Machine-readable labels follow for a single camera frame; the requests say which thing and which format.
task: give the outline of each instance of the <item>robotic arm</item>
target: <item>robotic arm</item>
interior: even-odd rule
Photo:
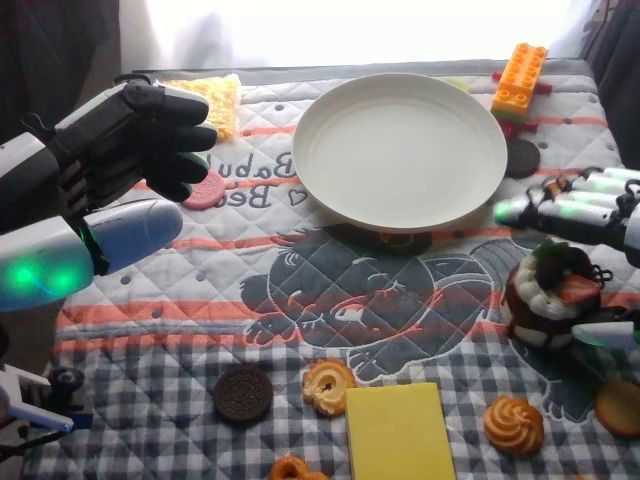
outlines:
[[[182,229],[172,202],[209,170],[206,100],[127,75],[55,129],[0,146],[0,311],[50,303],[155,252]],[[140,179],[168,200],[102,209]]]
[[[605,244],[640,268],[640,171],[587,168],[573,180],[545,180],[521,196],[495,204],[496,221],[571,241]],[[640,347],[640,310],[606,309],[573,327],[573,336],[597,346]]]

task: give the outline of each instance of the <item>orange toy block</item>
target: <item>orange toy block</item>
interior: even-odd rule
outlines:
[[[526,43],[516,46],[493,98],[494,114],[505,113],[509,118],[524,120],[546,57],[544,47],[531,47]]]

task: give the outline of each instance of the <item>quilted blanket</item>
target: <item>quilted blanket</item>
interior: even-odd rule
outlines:
[[[491,72],[503,67],[235,72],[243,83],[238,136],[206,153],[226,179],[226,196],[208,210],[183,209],[177,240],[67,300],[52,363],[84,372],[95,420],[91,430],[29,453],[24,478],[254,480],[292,454],[349,480],[344,418],[318,416],[301,396],[303,372],[326,357],[342,358],[361,387],[437,382],[459,479],[636,476],[640,449],[598,423],[592,400],[607,378],[637,380],[639,354],[582,344],[559,354],[531,350],[504,335],[498,308],[508,272],[543,237],[497,226],[491,204],[548,175],[620,164],[583,62],[545,66],[542,81],[553,93],[536,96],[530,115],[539,131],[523,134],[540,149],[538,173],[505,179],[455,229],[390,237],[341,224],[309,197],[292,165],[300,116],[349,78],[455,77],[488,108]],[[140,184],[122,201],[152,195]],[[640,274],[624,256],[604,246],[588,251],[614,272],[605,302],[634,302]],[[248,428],[221,422],[212,398],[220,375],[241,363],[263,369],[275,392],[269,415]],[[543,412],[539,454],[515,458],[489,444],[482,416],[499,395],[525,397]]]

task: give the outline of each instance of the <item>black curtain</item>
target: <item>black curtain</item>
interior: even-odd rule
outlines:
[[[640,2],[611,10],[591,66],[622,162],[640,169]]]
[[[96,51],[119,43],[118,14],[118,0],[0,0],[0,143],[26,111],[49,126],[73,111]]]

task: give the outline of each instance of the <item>plate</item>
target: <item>plate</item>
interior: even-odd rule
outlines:
[[[471,96],[422,75],[347,82],[302,115],[293,162],[309,194],[371,230],[444,227],[495,192],[507,166],[504,135]]]

